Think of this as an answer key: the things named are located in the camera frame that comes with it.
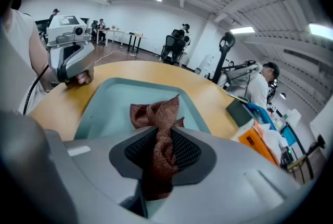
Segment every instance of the green tray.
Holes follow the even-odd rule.
[[[209,133],[199,111],[180,88],[123,78],[105,80],[88,104],[78,130],[77,139],[126,134],[134,129],[130,120],[131,104],[152,104],[169,100],[179,94],[177,118],[185,117],[185,128]]]

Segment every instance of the brown cloth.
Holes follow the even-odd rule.
[[[170,128],[184,127],[184,117],[176,120],[178,109],[179,95],[169,101],[150,105],[131,104],[130,118],[136,129],[152,125],[158,127],[151,163],[143,168],[143,194],[146,200],[166,198],[171,192],[171,178],[178,172],[178,167],[172,154]]]

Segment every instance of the table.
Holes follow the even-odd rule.
[[[121,46],[123,45],[124,42],[124,33],[122,31],[119,30],[107,30],[107,29],[97,29],[97,38],[96,38],[96,44],[98,45],[98,36],[99,36],[99,31],[105,32],[105,46],[108,46],[108,33],[109,32],[113,32],[113,37],[112,37],[112,42],[114,42],[114,34],[115,33],[122,33],[122,37],[121,37]]]
[[[182,51],[182,53],[181,53],[181,55],[180,55],[180,57],[179,57],[179,59],[178,59],[179,67],[182,67],[182,65],[183,65],[183,63],[184,63],[184,61],[185,61],[185,57],[186,57],[186,55],[187,55],[187,51],[186,51],[186,49],[183,49],[183,51]]]
[[[44,129],[59,132],[63,141],[73,140],[85,108],[99,85],[108,78],[121,77],[170,85],[184,90],[205,121],[211,134],[231,138],[238,126],[227,113],[233,98],[213,82],[184,69],[152,61],[120,61],[95,67],[94,80],[84,86],[54,88],[31,112]]]
[[[127,52],[131,52],[131,53],[134,53],[134,47],[135,47],[135,41],[136,41],[136,38],[138,37],[139,38],[139,42],[137,44],[137,47],[136,47],[136,53],[138,53],[139,51],[139,46],[140,46],[140,42],[141,42],[141,38],[145,38],[143,37],[142,34],[130,34],[130,33],[125,33],[126,35],[130,35],[130,42],[129,42],[129,47],[127,48]],[[132,51],[130,51],[130,48],[131,48],[131,41],[132,41],[132,36],[134,36],[134,43],[133,43],[133,46],[132,46]]]

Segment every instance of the floor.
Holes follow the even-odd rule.
[[[151,54],[148,52],[145,52],[143,50],[139,50],[136,56],[128,56],[126,54],[133,54],[133,53],[127,53],[127,46],[123,45],[121,46],[119,43],[112,43],[109,42],[108,46],[105,45],[96,45],[96,43],[93,43],[95,50],[95,57],[94,61],[95,66],[102,65],[105,63],[110,62],[116,62],[116,61],[125,61],[125,60],[146,60],[146,61],[155,61],[158,62],[159,56],[156,54]]]

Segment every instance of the black cap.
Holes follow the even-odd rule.
[[[273,62],[268,62],[266,64],[263,65],[263,67],[269,67],[272,68],[274,70],[273,74],[274,74],[274,79],[277,79],[280,75],[280,69],[278,67],[278,65],[276,65]]]

